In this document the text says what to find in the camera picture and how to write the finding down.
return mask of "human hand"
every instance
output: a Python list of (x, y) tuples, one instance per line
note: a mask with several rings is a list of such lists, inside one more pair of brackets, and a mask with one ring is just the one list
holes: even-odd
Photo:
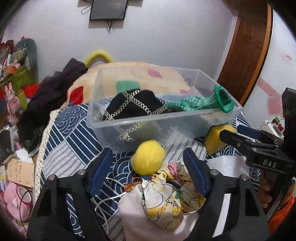
[(272, 201), (272, 196), (270, 196), (270, 184), (267, 181), (266, 173), (263, 170), (260, 170), (261, 175), (259, 178), (260, 187), (258, 188), (258, 196), (263, 205), (263, 208), (267, 208), (268, 203)]
[[(266, 172), (263, 170), (260, 170), (261, 175), (259, 178), (260, 187), (258, 188), (258, 196), (259, 199), (263, 205), (263, 208), (267, 208), (268, 203), (272, 201), (272, 196), (269, 194), (270, 192), (270, 184), (266, 178)], [(295, 182), (293, 181), (292, 186), (286, 196), (284, 197), (281, 206), (285, 205), (291, 198), (291, 195), (293, 194), (295, 189)]]

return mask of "yellow sponge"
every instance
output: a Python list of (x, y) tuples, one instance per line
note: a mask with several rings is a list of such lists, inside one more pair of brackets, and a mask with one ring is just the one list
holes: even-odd
[(219, 138), (220, 131), (228, 130), (233, 133), (236, 133), (237, 130), (232, 127), (230, 124), (223, 124), (219, 126), (212, 126), (208, 132), (208, 135), (204, 141), (204, 146), (207, 149), (207, 153), (212, 155), (222, 148), (224, 148), (227, 144), (222, 142)]
[(165, 150), (155, 140), (140, 144), (131, 159), (131, 167), (141, 176), (151, 176), (161, 167), (165, 158)]

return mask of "blue gripper pad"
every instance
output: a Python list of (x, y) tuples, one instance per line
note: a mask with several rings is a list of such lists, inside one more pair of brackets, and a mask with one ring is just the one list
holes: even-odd
[(237, 132), (253, 139), (259, 139), (261, 137), (261, 133), (258, 130), (243, 125), (237, 126)]
[(91, 189), (90, 189), (90, 195), (92, 197), (95, 197), (95, 195), (98, 195), (101, 193), (101, 188), (104, 184), (104, 181), (106, 179), (106, 176), (108, 175), (110, 171), (110, 167), (112, 166), (113, 161), (113, 152), (111, 149), (108, 148), (108, 150), (104, 150), (101, 155), (103, 155), (103, 158), (99, 164), (99, 167), (97, 168), (96, 172), (94, 173), (92, 179), (91, 179)]
[(183, 152), (183, 161), (193, 181), (195, 190), (206, 197), (211, 189), (210, 168), (205, 161), (197, 158), (191, 148)]

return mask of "white wall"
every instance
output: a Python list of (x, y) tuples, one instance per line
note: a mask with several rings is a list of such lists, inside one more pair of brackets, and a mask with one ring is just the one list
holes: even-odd
[(139, 3), (130, 0), (124, 25), (117, 23), (109, 35), (105, 21), (89, 22), (89, 13), (81, 14), (81, 0), (29, 0), (3, 40), (25, 35), (36, 41), (40, 80), (61, 71), (71, 57), (85, 61), (97, 49), (115, 61), (199, 68), (215, 77), (234, 32), (235, 16), (222, 0), (143, 0), (132, 6)]
[[(265, 88), (272, 88), (280, 95), (286, 87), (296, 89), (296, 41), (275, 11), (270, 46), (260, 78), (268, 83)], [(275, 117), (268, 114), (267, 99), (269, 95), (263, 89), (256, 84), (243, 108), (243, 114), (253, 128), (258, 128), (264, 120), (272, 120)]]

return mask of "striped fabric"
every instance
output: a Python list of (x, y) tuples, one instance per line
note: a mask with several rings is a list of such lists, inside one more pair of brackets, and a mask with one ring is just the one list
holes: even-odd
[[(86, 126), (86, 114), (88, 104), (70, 106), (60, 110), (55, 123), (52, 126), (50, 137), (46, 145), (44, 155), (43, 168), (41, 172), (41, 187), (50, 174), (55, 174), (58, 177), (66, 177), (73, 175), (79, 169), (85, 169), (89, 163), (94, 160), (103, 150), (99, 144), (92, 129)], [(240, 114), (233, 126), (236, 128), (237, 123), (242, 123), (248, 126), (248, 123)], [(205, 147), (197, 141), (190, 140), (187, 142), (175, 143), (172, 145), (164, 146), (166, 151), (165, 162), (171, 160), (182, 160), (182, 153), (186, 147), (191, 147), (197, 157), (201, 160), (206, 157)], [(122, 184), (130, 183), (132, 178), (136, 175), (130, 166), (130, 159), (133, 152), (114, 154), (112, 166), (107, 174), (107, 177), (114, 178)], [(219, 155), (241, 155), (234, 147), (227, 146), (216, 156)], [(257, 170), (250, 170), (252, 178), (258, 178)], [(96, 202), (114, 197), (124, 192), (123, 188), (115, 181), (106, 180), (101, 189), (99, 198)], [(71, 223), (74, 233), (83, 237), (80, 228), (76, 211), (73, 204), (71, 195), (66, 195)], [(100, 207), (102, 208), (105, 216), (108, 219), (108, 226), (110, 229), (109, 238), (112, 241), (123, 241), (125, 235), (123, 226), (118, 212), (119, 199), (108, 200), (103, 202)], [(97, 211), (100, 222), (105, 227), (102, 214)]]

